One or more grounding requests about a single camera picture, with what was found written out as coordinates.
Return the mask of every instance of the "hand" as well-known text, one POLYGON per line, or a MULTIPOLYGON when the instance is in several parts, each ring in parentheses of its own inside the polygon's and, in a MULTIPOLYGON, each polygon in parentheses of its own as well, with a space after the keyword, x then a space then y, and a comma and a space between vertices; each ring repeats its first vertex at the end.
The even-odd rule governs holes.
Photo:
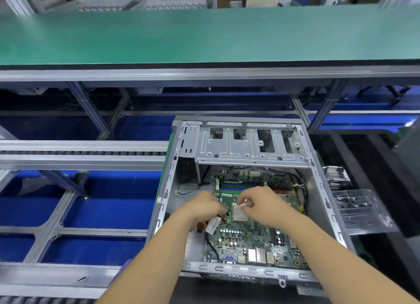
POLYGON ((206 191, 200 191, 177 212, 190 219, 191 226, 195 227, 199 222, 206 222, 217 215, 225 215, 227 210, 221 206, 213 195, 206 191))
POLYGON ((269 187, 254 187, 244 190, 238 198, 238 205, 244 203, 241 209, 247 216, 260 222, 262 225, 288 232, 290 225, 302 216, 289 204, 283 201, 269 187))

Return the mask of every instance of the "forearm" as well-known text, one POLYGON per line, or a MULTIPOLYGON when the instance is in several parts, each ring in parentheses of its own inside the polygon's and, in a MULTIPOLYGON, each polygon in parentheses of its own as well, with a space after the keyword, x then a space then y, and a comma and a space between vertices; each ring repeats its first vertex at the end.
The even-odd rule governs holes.
POLYGON ((168 303, 185 257, 191 222, 173 214, 97 304, 168 303))
POLYGON ((418 303, 375 268, 343 247, 311 219, 296 214, 287 230, 334 304, 418 303))

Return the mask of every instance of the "green circuit board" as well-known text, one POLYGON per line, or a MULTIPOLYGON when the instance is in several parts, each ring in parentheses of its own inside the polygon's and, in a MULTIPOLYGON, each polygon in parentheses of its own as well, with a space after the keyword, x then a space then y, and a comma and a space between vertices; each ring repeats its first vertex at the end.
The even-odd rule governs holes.
MULTIPOLYGON (((286 174, 260 173, 248 170, 215 170, 212 194, 228 210, 211 243, 225 263, 263 265, 307 269, 307 263, 294 242, 277 228, 269 228, 247 217, 237 206, 240 193, 251 187, 267 185, 279 199, 296 210, 299 201, 291 177, 286 174)), ((216 262, 216 254, 209 248, 207 260, 216 262)))

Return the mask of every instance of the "green conveyor belt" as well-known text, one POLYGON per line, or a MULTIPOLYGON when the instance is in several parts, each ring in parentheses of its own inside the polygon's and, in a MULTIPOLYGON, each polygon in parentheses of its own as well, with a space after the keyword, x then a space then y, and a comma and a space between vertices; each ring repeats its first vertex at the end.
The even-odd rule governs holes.
POLYGON ((420 59, 420 4, 0 16, 0 66, 420 59))

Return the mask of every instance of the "purple glove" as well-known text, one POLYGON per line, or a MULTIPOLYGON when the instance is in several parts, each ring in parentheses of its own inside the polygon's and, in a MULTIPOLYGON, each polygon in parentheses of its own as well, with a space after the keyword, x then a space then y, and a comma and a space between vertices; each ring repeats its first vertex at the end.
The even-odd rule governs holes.
POLYGON ((115 276, 114 276, 114 278, 111 280, 111 282, 109 283, 109 285, 111 285, 112 284, 112 282, 113 281, 115 281, 115 279, 118 277, 118 275, 120 275, 121 274, 121 272, 123 272, 123 270, 125 270, 126 269, 126 267, 131 263, 133 261, 133 259, 129 259, 129 260, 127 260, 124 264, 123 264, 123 266, 121 267, 121 269, 118 271, 118 273, 117 274, 115 274, 115 276))

